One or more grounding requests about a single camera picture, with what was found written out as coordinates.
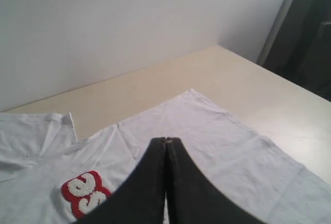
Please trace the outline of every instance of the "beige table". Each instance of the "beige table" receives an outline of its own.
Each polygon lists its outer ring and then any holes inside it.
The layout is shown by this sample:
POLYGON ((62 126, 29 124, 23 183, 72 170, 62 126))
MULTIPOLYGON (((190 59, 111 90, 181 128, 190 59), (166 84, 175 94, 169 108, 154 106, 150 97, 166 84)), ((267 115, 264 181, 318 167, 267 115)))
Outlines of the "beige table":
POLYGON ((194 88, 331 184, 331 103, 221 47, 19 107, 71 112, 79 138, 194 88))

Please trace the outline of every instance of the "embroidered number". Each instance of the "embroidered number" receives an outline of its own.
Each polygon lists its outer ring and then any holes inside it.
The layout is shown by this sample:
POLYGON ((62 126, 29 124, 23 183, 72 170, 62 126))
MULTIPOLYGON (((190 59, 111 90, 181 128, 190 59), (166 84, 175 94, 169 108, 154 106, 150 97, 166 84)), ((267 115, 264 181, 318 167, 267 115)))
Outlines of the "embroidered number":
POLYGON ((76 218, 81 218, 98 206, 111 193, 102 186, 96 171, 89 171, 73 178, 61 187, 63 197, 71 202, 71 210, 76 218))

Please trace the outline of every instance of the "red patch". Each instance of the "red patch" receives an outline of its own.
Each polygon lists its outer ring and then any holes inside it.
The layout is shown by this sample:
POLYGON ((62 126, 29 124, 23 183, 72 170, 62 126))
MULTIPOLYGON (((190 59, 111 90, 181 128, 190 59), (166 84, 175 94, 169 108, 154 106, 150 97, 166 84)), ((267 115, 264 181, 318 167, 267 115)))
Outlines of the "red patch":
POLYGON ((86 213, 83 213, 82 210, 79 208, 80 201, 82 199, 86 199, 88 203, 91 203, 91 201, 90 201, 91 195, 97 191, 105 194, 106 198, 111 196, 111 192, 107 188, 102 186, 101 176, 96 171, 88 171, 86 173, 83 173, 83 174, 65 182, 61 187, 62 195, 68 202, 71 202, 71 210, 72 210, 73 215, 76 218, 82 218, 83 216, 86 215, 86 213), (93 176, 94 181, 95 181, 95 187, 94 187, 94 189, 87 190, 86 194, 84 196, 81 196, 81 197, 75 196, 72 194, 72 192, 70 192, 68 184, 74 179, 78 179, 82 183, 85 184, 87 182, 87 180, 82 177, 82 175, 84 175, 84 174, 90 174, 91 176, 93 176))

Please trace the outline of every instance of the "table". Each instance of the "table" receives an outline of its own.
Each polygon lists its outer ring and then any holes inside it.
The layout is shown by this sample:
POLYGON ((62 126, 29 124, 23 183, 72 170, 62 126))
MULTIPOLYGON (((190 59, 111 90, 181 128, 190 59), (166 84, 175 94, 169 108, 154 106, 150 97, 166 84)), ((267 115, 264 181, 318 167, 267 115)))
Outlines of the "table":
POLYGON ((331 184, 331 103, 219 46, 8 112, 71 112, 81 139, 190 88, 331 184))

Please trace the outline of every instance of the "white chenille number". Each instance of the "white chenille number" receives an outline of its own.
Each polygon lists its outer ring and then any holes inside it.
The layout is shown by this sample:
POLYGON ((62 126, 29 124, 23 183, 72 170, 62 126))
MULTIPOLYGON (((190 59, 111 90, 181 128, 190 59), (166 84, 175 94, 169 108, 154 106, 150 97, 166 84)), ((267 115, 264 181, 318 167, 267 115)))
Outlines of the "white chenille number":
POLYGON ((87 215, 88 212, 90 212, 92 209, 94 209, 96 206, 98 206, 101 202, 103 202, 106 199, 106 195, 99 191, 94 191, 90 197, 89 201, 85 198, 82 198, 78 203, 79 210, 87 215))
POLYGON ((69 192, 75 197, 88 196, 95 189, 96 182, 91 174, 85 173, 82 175, 82 178, 84 178, 86 182, 75 178, 68 183, 69 192))

